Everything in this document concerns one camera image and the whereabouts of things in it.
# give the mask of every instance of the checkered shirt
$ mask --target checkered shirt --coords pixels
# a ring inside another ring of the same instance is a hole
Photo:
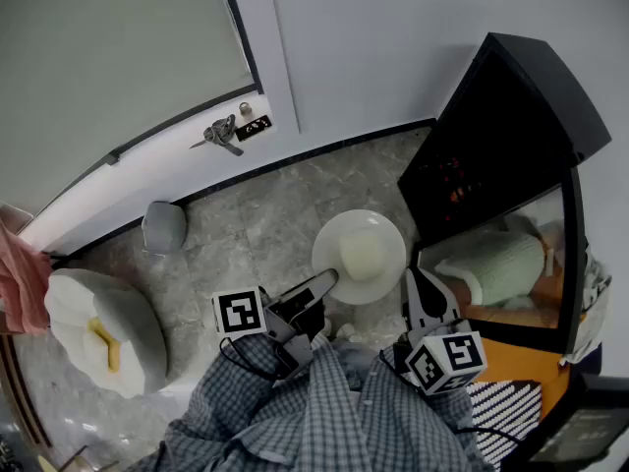
[[[237,346],[260,369],[277,368],[265,335],[244,337]],[[309,367],[280,383],[219,356],[159,449],[128,470],[493,470],[475,434],[453,434],[473,426],[465,389],[421,398],[376,358],[356,409],[328,340],[318,335],[313,349]],[[230,348],[227,353],[238,360]],[[390,348],[385,357],[393,361]]]

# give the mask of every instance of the pink towel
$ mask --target pink towel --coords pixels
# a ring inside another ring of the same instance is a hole
[[[5,303],[9,330],[46,332],[50,318],[43,298],[51,272],[48,256],[10,233],[0,221],[0,298]]]

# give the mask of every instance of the marble floor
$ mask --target marble floor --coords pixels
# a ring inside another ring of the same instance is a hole
[[[152,452],[169,421],[187,408],[191,390],[218,353],[209,308],[217,290],[262,285],[278,295],[313,275],[311,250],[321,226],[355,208],[378,211],[397,225],[410,249],[416,229],[396,182],[424,141],[417,130],[313,157],[189,204],[189,233],[180,253],[143,250],[136,228],[108,240],[71,266],[124,278],[152,304],[169,355],[169,385],[127,400],[95,387],[75,369],[59,342],[17,336],[29,394],[60,465],[83,444],[94,467],[120,460],[125,468]],[[351,321],[379,349],[403,330],[399,285],[370,305],[326,298],[327,313]]]

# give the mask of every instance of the white plate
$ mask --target white plate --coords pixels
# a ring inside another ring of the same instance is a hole
[[[339,238],[362,227],[369,227],[382,240],[385,270],[376,278],[355,281],[341,261]],[[400,231],[386,218],[367,209],[351,209],[336,215],[319,231],[313,246],[313,269],[319,274],[336,269],[338,283],[330,296],[347,304],[368,304],[384,297],[397,284],[406,267],[406,247]]]

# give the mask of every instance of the striped rug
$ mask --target striped rug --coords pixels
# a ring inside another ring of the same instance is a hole
[[[474,426],[501,430],[523,439],[538,425],[542,415],[542,386],[535,382],[472,383]],[[477,433],[477,446],[496,470],[500,460],[516,446],[495,434]]]

